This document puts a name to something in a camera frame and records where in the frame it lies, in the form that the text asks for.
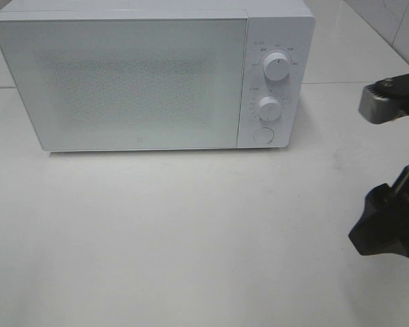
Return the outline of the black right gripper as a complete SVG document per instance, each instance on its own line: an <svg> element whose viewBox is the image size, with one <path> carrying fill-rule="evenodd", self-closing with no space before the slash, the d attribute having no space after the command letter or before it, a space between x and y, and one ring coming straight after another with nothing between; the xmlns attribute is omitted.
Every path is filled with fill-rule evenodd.
<svg viewBox="0 0 409 327"><path fill-rule="evenodd" d="M359 113L376 125L409 116L409 74L364 87ZM409 164L393 188L382 184L366 195L363 213L348 237L361 255L391 253L409 258Z"/></svg>

